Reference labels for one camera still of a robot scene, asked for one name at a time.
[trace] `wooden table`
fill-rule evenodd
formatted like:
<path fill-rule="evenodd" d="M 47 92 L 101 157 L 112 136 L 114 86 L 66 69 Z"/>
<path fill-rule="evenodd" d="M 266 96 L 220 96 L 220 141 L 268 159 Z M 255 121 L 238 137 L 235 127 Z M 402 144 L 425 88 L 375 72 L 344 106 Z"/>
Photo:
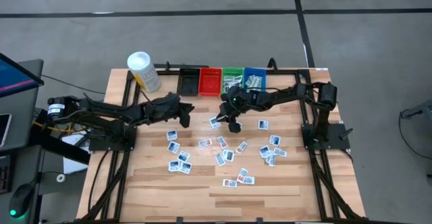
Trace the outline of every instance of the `wooden table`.
<path fill-rule="evenodd" d="M 126 83 L 126 69 L 113 69 L 109 77 L 106 103 L 120 105 Z M 328 82 L 328 70 L 310 69 L 313 82 Z M 178 76 L 161 76 L 162 86 L 150 99 L 175 92 Z M 294 76 L 267 76 L 267 86 L 286 88 L 295 84 Z M 133 90 L 130 93 L 132 102 Z M 238 121 L 243 123 L 239 134 L 230 133 L 226 123 L 212 130 L 209 118 L 219 112 L 219 97 L 182 97 L 192 103 L 189 128 L 182 128 L 177 120 L 155 123 L 138 128 L 136 147 L 130 155 L 121 222 L 170 221 L 183 217 L 185 221 L 318 221 L 319 211 L 308 153 L 303 147 L 300 124 L 302 115 L 299 102 L 276 105 L 271 110 L 258 113 L 249 111 Z M 258 120 L 269 121 L 269 131 L 257 130 Z M 330 114 L 330 121 L 339 121 L 338 108 Z M 190 175 L 168 172 L 168 161 L 177 155 L 167 151 L 167 130 L 178 131 L 181 144 L 192 156 Z M 270 135 L 281 136 L 280 148 L 288 157 L 277 157 L 276 167 L 265 164 L 259 147 L 269 143 Z M 216 137 L 223 136 L 229 149 L 235 150 L 241 141 L 248 143 L 242 155 L 236 154 L 233 163 L 219 167 L 214 156 L 221 152 Z M 198 141 L 211 138 L 213 145 L 199 148 Z M 351 160 L 340 150 L 328 150 L 329 164 L 335 188 L 359 215 L 364 215 L 362 201 Z M 77 218 L 87 213 L 88 195 L 95 171 L 103 152 L 91 156 L 86 181 L 78 208 Z M 92 205 L 105 189 L 111 153 L 104 160 L 92 196 Z M 239 184 L 237 188 L 222 187 L 222 179 L 236 179 L 240 169 L 255 176 L 255 185 Z M 323 187 L 328 216 L 331 216 L 327 190 Z M 108 217 L 113 216 L 117 192 L 114 191 Z"/>

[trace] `blue bin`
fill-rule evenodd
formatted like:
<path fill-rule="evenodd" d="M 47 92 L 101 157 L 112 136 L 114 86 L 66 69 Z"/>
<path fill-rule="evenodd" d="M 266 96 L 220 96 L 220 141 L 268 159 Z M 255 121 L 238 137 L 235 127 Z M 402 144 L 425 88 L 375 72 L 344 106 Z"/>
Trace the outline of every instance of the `blue bin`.
<path fill-rule="evenodd" d="M 255 76 L 262 77 L 261 91 L 265 91 L 266 74 L 267 74 L 267 72 L 265 71 L 265 69 L 257 69 L 257 68 L 249 68 L 249 67 L 244 68 L 244 71 L 243 71 L 243 88 L 245 88 L 245 89 L 248 88 L 246 85 L 246 81 L 248 80 L 249 76 L 255 75 Z"/>

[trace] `green bin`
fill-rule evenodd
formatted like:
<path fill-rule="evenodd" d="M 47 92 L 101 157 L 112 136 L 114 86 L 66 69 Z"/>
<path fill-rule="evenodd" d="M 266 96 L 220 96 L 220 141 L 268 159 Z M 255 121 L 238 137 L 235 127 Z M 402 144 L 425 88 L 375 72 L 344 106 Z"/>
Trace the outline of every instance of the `green bin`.
<path fill-rule="evenodd" d="M 243 76 L 243 70 L 244 68 L 236 67 L 227 67 L 222 69 L 221 93 L 226 93 L 225 87 L 223 86 L 223 78 L 225 76 Z"/>

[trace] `monitor screen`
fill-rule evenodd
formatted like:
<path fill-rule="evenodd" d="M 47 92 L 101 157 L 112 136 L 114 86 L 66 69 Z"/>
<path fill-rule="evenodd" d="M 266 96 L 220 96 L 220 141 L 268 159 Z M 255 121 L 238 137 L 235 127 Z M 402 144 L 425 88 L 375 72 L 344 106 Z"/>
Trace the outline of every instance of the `monitor screen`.
<path fill-rule="evenodd" d="M 0 59 L 0 97 L 38 86 L 39 82 Z"/>

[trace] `plastic container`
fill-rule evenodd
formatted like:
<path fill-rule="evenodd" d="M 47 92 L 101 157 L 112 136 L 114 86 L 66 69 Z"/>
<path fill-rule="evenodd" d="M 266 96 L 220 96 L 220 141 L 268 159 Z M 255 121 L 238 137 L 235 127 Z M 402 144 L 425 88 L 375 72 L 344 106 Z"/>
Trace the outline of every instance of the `plastic container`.
<path fill-rule="evenodd" d="M 182 96 L 196 96 L 198 95 L 199 82 L 199 69 L 180 69 L 180 74 L 178 76 L 177 93 Z"/>
<path fill-rule="evenodd" d="M 155 66 L 151 63 L 149 54 L 135 52 L 128 57 L 128 67 L 135 80 L 146 92 L 154 92 L 161 86 Z"/>
<path fill-rule="evenodd" d="M 236 68 L 236 67 L 226 67 L 222 69 L 222 80 L 221 80 L 221 90 L 222 93 L 225 93 L 225 87 L 223 86 L 223 78 L 225 76 L 243 76 L 244 68 Z"/>
<path fill-rule="evenodd" d="M 247 85 L 246 85 L 246 81 L 248 80 L 249 76 L 251 75 L 255 75 L 255 76 L 260 76 L 261 79 L 261 91 L 265 91 L 265 87 L 266 87 L 266 75 L 267 72 L 265 71 L 265 69 L 257 69 L 257 68 L 249 68 L 246 67 L 244 68 L 244 73 L 243 73 L 243 87 L 245 89 L 247 89 Z"/>
<path fill-rule="evenodd" d="M 221 68 L 201 68 L 198 92 L 203 96 L 219 96 L 221 94 Z"/>

